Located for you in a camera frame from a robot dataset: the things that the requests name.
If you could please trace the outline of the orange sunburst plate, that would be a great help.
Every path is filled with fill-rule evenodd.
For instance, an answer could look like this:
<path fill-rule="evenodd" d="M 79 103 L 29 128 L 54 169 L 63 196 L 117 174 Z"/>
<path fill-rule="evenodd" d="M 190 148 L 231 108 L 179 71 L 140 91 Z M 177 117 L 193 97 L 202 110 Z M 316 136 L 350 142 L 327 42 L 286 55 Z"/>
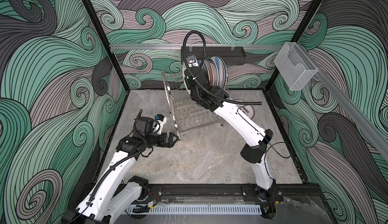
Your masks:
<path fill-rule="evenodd" d="M 205 59 L 205 68 L 207 69 L 208 77 L 209 77 L 209 83 L 212 86 L 218 85 L 218 68 L 211 58 Z"/>

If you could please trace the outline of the blue striped plate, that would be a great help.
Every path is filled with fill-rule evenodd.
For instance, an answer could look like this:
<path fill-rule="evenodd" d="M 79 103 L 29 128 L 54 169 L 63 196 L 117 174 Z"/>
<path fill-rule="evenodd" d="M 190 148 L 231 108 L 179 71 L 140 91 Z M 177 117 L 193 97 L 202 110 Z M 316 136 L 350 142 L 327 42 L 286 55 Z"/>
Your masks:
<path fill-rule="evenodd" d="M 219 61 L 219 79 L 222 81 L 220 83 L 220 87 L 225 89 L 227 85 L 227 78 L 228 78 L 227 67 L 226 67 L 225 61 L 221 57 L 218 57 L 218 61 Z"/>

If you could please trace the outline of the cream floral plate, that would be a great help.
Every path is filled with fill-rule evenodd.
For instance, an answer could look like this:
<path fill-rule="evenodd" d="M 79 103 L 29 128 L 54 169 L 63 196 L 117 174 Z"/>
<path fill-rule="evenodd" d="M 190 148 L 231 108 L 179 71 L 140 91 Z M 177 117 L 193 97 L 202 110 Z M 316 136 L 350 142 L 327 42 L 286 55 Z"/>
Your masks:
<path fill-rule="evenodd" d="M 186 66 L 183 64 L 182 65 L 182 77 L 183 77 L 183 83 L 184 83 L 184 86 L 185 86 L 185 89 L 188 93 L 190 93 L 190 89 L 188 88 L 188 84 L 187 84 L 187 77 L 186 77 L 186 74 L 185 74 L 185 71 L 186 71 Z"/>

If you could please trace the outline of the white plate red characters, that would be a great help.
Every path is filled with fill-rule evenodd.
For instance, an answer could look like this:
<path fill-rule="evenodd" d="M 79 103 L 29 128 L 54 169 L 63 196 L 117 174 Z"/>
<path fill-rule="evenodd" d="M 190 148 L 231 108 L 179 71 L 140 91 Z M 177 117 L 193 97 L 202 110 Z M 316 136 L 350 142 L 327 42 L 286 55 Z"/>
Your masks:
<path fill-rule="evenodd" d="M 255 116 L 255 110 L 254 108 L 251 106 L 251 105 L 238 105 L 238 109 L 239 111 L 241 111 L 242 113 L 244 113 L 248 118 L 250 118 L 251 120 L 254 118 Z"/>

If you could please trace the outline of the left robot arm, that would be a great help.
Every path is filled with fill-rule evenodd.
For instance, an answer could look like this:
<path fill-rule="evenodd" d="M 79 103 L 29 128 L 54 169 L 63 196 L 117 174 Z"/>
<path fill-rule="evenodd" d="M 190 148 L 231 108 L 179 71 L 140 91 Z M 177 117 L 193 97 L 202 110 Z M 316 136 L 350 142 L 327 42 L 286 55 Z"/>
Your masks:
<path fill-rule="evenodd" d="M 124 176 L 147 148 L 172 148 L 180 137 L 174 133 L 122 138 L 104 174 L 76 209 L 62 216 L 63 224 L 113 224 L 137 200 L 148 197 L 148 180 L 135 176 L 117 192 Z"/>

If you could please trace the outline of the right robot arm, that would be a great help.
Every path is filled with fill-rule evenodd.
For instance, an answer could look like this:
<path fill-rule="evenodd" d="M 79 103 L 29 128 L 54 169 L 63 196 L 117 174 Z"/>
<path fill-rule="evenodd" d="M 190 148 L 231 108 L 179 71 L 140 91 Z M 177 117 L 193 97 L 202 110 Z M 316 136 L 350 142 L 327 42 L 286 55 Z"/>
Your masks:
<path fill-rule="evenodd" d="M 184 70 L 183 74 L 191 99 L 197 105 L 223 118 L 243 137 L 246 144 L 240 155 L 245 161 L 252 164 L 259 197 L 269 201 L 276 182 L 269 173 L 265 154 L 273 132 L 258 126 L 238 107 L 256 103 L 232 100 L 224 89 L 212 86 L 208 82 L 205 71 L 201 67 L 189 67 Z"/>

